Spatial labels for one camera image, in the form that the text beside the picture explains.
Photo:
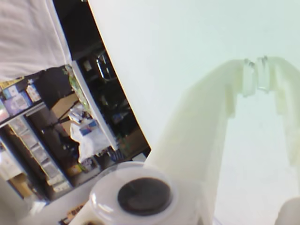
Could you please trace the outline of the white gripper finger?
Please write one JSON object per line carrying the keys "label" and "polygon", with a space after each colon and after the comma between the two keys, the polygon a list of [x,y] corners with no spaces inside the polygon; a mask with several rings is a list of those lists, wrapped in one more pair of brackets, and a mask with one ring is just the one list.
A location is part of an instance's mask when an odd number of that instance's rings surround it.
{"label": "white gripper finger", "polygon": [[280,57],[256,60],[257,87],[273,91],[276,111],[282,116],[290,165],[300,165],[300,70]]}
{"label": "white gripper finger", "polygon": [[183,95],[145,162],[163,172],[175,190],[158,224],[212,224],[227,123],[237,95],[254,88],[254,63],[232,60]]}

